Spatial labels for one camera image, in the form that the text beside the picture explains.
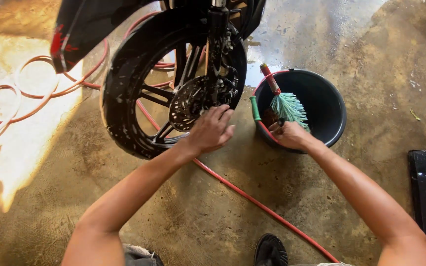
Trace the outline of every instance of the brush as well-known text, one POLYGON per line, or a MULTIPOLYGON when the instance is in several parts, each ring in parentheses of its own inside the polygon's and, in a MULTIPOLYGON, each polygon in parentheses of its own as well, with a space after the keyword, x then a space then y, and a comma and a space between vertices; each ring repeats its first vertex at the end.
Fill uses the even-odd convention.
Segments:
POLYGON ((281 92, 266 63, 261 64, 259 67, 261 68, 262 74, 266 78, 269 87, 271 87, 271 91, 275 95, 270 105, 273 112, 275 112, 277 116, 281 118, 283 117, 289 122, 296 121, 306 131, 310 132, 308 124, 305 123, 305 121, 307 121, 307 114, 305 113, 303 105, 300 103, 297 96, 291 92, 281 92))

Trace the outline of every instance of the black tire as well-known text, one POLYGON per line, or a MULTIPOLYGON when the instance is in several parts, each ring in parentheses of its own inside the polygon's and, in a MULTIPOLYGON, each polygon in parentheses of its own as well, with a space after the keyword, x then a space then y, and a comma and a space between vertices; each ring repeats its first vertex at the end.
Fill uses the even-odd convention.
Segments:
MULTIPOLYGON (((204 14, 176 8, 155 15, 121 43, 103 81, 100 99, 103 122, 119 147, 141 159, 151 159, 179 140, 180 136, 166 138, 165 143, 153 142, 137 122, 135 102, 140 97, 145 77, 168 51, 181 43, 204 45, 207 33, 204 14)), ((243 43, 236 45, 227 58, 239 73, 238 94, 230 103, 234 109, 246 77, 243 43)))

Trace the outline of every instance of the green handle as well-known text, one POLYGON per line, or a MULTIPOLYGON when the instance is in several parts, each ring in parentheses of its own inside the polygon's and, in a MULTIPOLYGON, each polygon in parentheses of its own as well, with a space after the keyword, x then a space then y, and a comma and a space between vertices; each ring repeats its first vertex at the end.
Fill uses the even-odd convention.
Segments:
POLYGON ((251 100, 251 106, 252 106, 252 117, 254 118, 254 121, 261 121, 261 116, 259 115, 259 109, 257 108, 257 102, 256 102, 256 96, 249 97, 251 100))

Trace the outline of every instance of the concrete floor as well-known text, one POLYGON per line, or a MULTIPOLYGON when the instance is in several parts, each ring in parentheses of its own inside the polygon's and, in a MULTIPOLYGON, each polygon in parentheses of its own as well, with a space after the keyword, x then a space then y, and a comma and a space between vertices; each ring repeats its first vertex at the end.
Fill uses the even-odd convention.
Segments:
MULTIPOLYGON (((59 4, 0 0, 0 81, 11 81, 29 57, 48 53, 59 4)), ((144 8, 112 33, 111 52, 129 22, 156 8, 144 8)), ((261 79, 261 62, 275 69, 309 69, 328 78, 342 93, 348 114, 346 130, 333 150, 411 213, 406 153, 426 149, 426 1, 268 0, 263 21, 246 45, 248 86, 232 119, 235 136, 200 160, 339 260, 376 265, 376 238, 323 171, 308 156, 273 150, 255 135, 248 97, 261 79)), ((99 45, 74 75, 87 71, 101 52, 99 45)), ((23 74, 24 86, 33 91, 46 91, 53 81, 53 70, 44 63, 30 65, 23 74)), ((100 82, 101 76, 92 80, 100 82)), ((164 72, 152 78, 166 80, 164 72)), ((145 163, 109 138, 98 94, 83 88, 52 99, 0 137, 0 265, 59 265, 84 210, 145 163)), ((12 99, 10 91, 0 91, 0 116, 12 99)), ((23 110, 36 103, 24 100, 23 110)), ((169 266, 251 265, 256 241, 267 232, 284 241, 292 264, 326 261, 190 163, 133 216, 121 237, 156 251, 169 266)))

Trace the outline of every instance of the front fork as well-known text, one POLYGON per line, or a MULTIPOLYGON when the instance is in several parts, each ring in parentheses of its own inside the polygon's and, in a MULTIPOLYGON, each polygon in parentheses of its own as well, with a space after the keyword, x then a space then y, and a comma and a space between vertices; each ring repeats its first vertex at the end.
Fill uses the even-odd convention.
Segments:
POLYGON ((226 8, 226 0, 212 0, 208 10, 208 40, 206 42, 206 94, 204 105, 217 106, 218 89, 224 87, 219 79, 223 50, 227 40, 227 27, 230 10, 226 8))

